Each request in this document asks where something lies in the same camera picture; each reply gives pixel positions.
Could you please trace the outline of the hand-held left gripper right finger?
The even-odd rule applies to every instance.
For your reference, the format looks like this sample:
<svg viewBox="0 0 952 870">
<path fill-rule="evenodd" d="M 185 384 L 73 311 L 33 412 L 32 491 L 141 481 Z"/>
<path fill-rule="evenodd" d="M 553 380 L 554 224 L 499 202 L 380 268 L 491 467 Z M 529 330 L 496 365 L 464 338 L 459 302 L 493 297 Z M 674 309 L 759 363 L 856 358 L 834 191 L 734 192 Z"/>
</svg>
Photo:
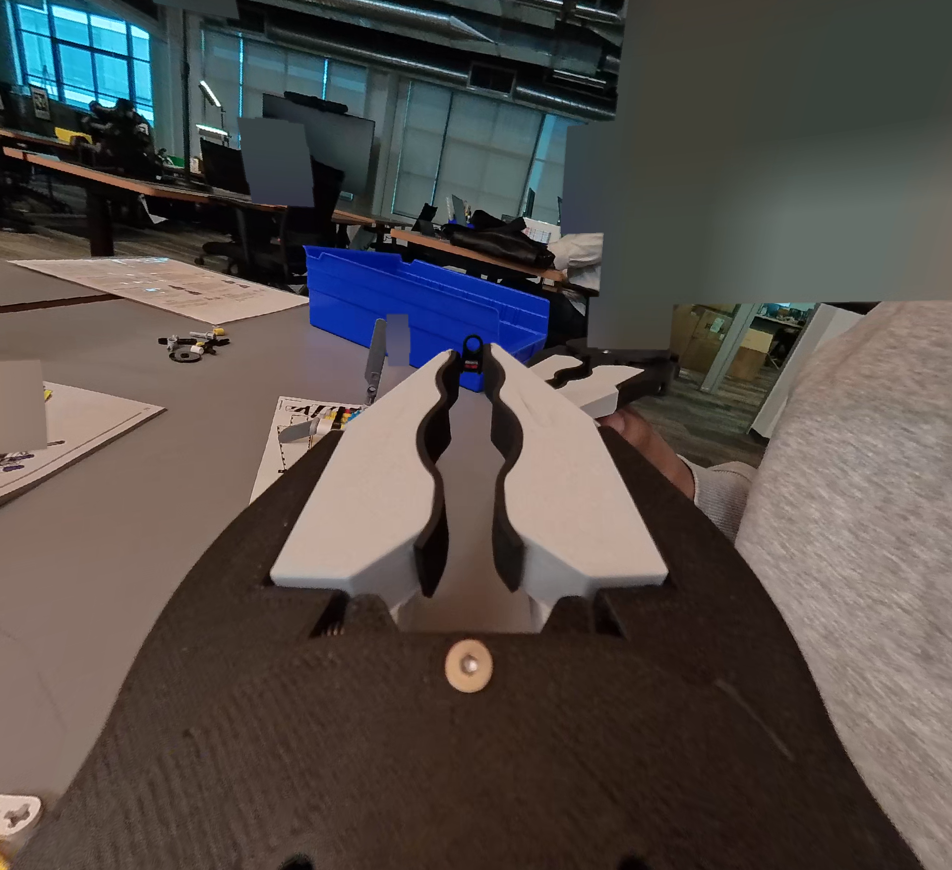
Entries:
<svg viewBox="0 0 952 870">
<path fill-rule="evenodd" d="M 568 399 L 502 347 L 483 349 L 495 488 L 494 563 L 533 607 L 591 600 L 603 589 L 660 585 L 667 568 L 601 435 Z"/>
</svg>

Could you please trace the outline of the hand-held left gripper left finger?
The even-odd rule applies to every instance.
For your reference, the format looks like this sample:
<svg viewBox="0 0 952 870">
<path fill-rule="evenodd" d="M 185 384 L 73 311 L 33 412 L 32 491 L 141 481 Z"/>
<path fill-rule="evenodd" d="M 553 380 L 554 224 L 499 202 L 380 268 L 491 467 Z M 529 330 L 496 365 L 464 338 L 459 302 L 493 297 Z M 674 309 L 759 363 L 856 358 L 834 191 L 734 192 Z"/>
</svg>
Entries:
<svg viewBox="0 0 952 870">
<path fill-rule="evenodd" d="M 437 354 L 340 433 L 269 578 L 279 587 L 431 598 L 448 555 L 437 462 L 451 440 L 458 353 Z"/>
</svg>

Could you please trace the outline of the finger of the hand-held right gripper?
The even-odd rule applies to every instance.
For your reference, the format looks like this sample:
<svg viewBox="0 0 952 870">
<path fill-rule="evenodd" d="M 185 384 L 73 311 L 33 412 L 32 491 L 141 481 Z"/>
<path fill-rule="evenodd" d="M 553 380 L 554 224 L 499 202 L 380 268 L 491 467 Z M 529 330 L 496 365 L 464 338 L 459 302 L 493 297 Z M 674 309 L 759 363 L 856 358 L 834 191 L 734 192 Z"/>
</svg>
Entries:
<svg viewBox="0 0 952 870">
<path fill-rule="evenodd" d="M 551 354 L 530 371 L 547 384 L 571 384 L 589 377 L 589 362 L 566 354 Z"/>
<path fill-rule="evenodd" d="M 620 405 L 620 387 L 644 373 L 640 367 L 598 365 L 574 381 L 574 404 L 592 419 L 613 414 Z"/>
</svg>

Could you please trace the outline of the lego sticker sheet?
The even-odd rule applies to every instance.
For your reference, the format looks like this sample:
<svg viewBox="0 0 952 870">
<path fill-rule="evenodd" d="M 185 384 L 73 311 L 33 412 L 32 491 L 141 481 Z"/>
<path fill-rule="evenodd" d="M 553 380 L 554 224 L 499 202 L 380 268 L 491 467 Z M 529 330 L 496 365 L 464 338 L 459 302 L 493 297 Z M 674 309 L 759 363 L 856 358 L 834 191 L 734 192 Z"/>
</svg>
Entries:
<svg viewBox="0 0 952 870">
<path fill-rule="evenodd" d="M 365 410 L 365 405 L 321 399 L 281 396 L 277 401 L 268 439 L 249 501 L 254 502 L 292 466 L 315 448 L 329 433 L 344 429 Z M 292 424 L 305 423 L 315 417 L 326 417 L 327 432 L 321 437 L 279 443 L 279 430 Z"/>
</svg>

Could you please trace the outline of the pile of small lego parts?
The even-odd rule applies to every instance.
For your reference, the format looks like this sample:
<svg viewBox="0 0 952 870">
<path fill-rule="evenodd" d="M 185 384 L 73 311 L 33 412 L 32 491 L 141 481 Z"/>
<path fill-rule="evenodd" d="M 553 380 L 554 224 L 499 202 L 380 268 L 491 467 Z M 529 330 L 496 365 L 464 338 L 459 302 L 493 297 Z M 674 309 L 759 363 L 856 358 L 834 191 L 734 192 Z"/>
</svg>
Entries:
<svg viewBox="0 0 952 870">
<path fill-rule="evenodd" d="M 166 350 L 170 361 L 176 364 L 199 363 L 206 357 L 217 355 L 219 349 L 229 346 L 231 342 L 232 339 L 225 329 L 218 326 L 207 332 L 191 331 L 157 339 L 157 343 Z"/>
</svg>

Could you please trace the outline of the open lego instruction booklet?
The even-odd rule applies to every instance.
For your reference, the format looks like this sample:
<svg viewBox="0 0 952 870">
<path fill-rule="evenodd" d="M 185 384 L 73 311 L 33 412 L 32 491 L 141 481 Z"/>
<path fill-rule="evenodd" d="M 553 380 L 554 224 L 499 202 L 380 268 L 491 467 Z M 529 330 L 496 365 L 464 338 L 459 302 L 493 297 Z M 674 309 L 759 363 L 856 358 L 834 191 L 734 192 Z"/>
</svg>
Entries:
<svg viewBox="0 0 952 870">
<path fill-rule="evenodd" d="M 160 405 L 48 381 L 45 409 L 46 445 L 1 454 L 2 505 L 166 411 Z"/>
</svg>

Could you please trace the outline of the person's right hand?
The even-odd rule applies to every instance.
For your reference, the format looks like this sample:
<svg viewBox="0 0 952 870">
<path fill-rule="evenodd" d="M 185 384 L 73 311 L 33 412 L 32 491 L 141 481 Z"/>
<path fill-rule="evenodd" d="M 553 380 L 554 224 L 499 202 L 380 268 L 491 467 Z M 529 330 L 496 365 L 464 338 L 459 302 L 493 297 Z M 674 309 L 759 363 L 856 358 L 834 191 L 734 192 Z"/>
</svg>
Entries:
<svg viewBox="0 0 952 870">
<path fill-rule="evenodd" d="M 623 407 L 597 419 L 596 423 L 618 433 L 682 494 L 695 500 L 692 469 L 638 411 Z"/>
</svg>

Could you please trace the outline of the cardboard box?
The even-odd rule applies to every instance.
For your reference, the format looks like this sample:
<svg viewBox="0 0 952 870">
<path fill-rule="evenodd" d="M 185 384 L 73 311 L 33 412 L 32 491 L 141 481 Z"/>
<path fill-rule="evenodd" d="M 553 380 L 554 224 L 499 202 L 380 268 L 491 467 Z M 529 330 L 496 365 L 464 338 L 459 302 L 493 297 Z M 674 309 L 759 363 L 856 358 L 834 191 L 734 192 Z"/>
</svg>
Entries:
<svg viewBox="0 0 952 870">
<path fill-rule="evenodd" d="M 706 375 L 726 340 L 733 321 L 732 305 L 677 305 L 673 312 L 671 350 L 682 369 Z M 727 375 L 754 380 L 765 366 L 773 335 L 749 327 Z"/>
</svg>

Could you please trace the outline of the black bag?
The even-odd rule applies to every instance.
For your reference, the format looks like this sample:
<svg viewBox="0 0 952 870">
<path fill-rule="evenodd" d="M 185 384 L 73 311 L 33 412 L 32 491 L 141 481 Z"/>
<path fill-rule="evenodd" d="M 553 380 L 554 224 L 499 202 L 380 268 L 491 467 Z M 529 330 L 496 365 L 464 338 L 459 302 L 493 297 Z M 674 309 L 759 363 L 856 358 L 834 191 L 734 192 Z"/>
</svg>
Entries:
<svg viewBox="0 0 952 870">
<path fill-rule="evenodd" d="M 449 221 L 440 229 L 452 245 L 467 248 L 534 270 L 554 269 L 554 254 L 546 245 L 530 238 L 527 220 L 517 217 L 504 221 L 488 212 L 475 210 L 470 221 Z"/>
</svg>

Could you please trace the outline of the blue plastic bin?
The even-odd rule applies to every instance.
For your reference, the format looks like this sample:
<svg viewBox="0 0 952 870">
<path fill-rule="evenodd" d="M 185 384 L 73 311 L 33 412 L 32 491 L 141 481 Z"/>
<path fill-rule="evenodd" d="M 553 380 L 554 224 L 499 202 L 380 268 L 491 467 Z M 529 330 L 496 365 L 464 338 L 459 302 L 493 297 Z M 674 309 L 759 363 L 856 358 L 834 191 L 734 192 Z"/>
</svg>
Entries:
<svg viewBox="0 0 952 870">
<path fill-rule="evenodd" d="M 312 326 L 369 347 L 378 319 L 407 315 L 414 368 L 469 336 L 521 364 L 545 346 L 549 302 L 537 296 L 393 254 L 306 246 L 305 265 Z"/>
</svg>

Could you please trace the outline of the white instruction sheet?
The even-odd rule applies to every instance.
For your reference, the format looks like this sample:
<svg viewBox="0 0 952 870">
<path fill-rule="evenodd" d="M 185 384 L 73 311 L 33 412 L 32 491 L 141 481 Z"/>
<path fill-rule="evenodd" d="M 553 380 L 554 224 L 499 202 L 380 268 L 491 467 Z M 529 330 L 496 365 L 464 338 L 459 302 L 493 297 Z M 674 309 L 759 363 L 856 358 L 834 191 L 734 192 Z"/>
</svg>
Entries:
<svg viewBox="0 0 952 870">
<path fill-rule="evenodd" d="M 169 257 L 17 260 L 16 266 L 214 326 L 307 306 L 307 296 Z"/>
</svg>

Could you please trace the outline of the large dark monitor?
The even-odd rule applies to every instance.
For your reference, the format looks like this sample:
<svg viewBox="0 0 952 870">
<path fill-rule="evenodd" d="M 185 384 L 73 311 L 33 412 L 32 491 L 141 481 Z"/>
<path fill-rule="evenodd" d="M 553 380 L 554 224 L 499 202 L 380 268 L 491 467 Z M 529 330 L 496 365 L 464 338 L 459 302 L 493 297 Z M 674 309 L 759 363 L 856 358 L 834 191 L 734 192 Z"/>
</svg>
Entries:
<svg viewBox="0 0 952 870">
<path fill-rule="evenodd" d="M 355 200 L 367 195 L 375 138 L 373 120 L 352 115 L 343 103 L 292 91 L 281 96 L 263 94 L 262 116 L 302 125 L 315 161 L 343 173 L 342 192 Z"/>
</svg>

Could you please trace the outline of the long wooden desk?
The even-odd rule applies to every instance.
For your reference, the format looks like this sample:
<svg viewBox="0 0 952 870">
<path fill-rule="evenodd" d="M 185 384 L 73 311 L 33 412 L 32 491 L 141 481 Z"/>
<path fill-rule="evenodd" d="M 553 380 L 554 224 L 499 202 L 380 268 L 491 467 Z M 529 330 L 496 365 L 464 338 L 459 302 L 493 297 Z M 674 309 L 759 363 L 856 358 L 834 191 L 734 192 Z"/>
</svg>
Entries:
<svg viewBox="0 0 952 870">
<path fill-rule="evenodd" d="M 87 239 L 91 257 L 113 256 L 113 219 L 109 205 L 120 194 L 230 208 L 237 219 L 247 264 L 250 264 L 251 258 L 251 247 L 246 233 L 247 214 L 250 211 L 276 214 L 279 217 L 277 243 L 282 252 L 287 248 L 287 209 L 283 206 L 255 203 L 246 195 L 184 181 L 143 181 L 71 159 L 63 160 L 60 156 L 31 148 L 35 143 L 46 147 L 53 146 L 59 150 L 60 155 L 75 155 L 76 151 L 58 138 L 42 137 L 7 127 L 1 128 L 1 138 L 4 157 L 48 170 L 83 187 L 86 193 Z"/>
</svg>

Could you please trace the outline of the small dark monitor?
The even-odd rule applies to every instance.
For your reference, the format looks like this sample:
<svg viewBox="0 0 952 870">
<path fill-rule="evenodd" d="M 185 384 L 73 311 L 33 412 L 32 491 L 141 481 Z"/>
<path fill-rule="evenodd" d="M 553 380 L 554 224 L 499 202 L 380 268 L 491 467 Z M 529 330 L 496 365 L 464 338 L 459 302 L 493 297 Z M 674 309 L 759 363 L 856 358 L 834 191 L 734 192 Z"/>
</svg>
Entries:
<svg viewBox="0 0 952 870">
<path fill-rule="evenodd" d="M 250 195 L 240 149 L 201 138 L 200 151 L 202 173 L 208 186 L 237 195 Z"/>
</svg>

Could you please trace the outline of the desk lamp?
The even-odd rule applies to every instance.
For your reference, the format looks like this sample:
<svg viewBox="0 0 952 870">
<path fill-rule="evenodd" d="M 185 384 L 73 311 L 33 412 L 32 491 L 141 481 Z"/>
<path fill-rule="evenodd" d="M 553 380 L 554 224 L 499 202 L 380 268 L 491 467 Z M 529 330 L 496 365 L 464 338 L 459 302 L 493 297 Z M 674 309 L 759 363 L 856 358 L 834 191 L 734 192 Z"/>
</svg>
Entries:
<svg viewBox="0 0 952 870">
<path fill-rule="evenodd" d="M 202 97 L 205 102 L 208 103 L 212 108 L 217 110 L 219 114 L 219 126 L 214 127 L 212 125 L 200 124 L 198 125 L 199 131 L 205 133 L 208 136 L 218 137 L 224 140 L 225 145 L 229 144 L 230 133 L 225 127 L 225 108 L 223 103 L 219 100 L 217 95 L 214 93 L 210 85 L 205 79 L 199 80 L 199 88 L 202 93 Z"/>
</svg>

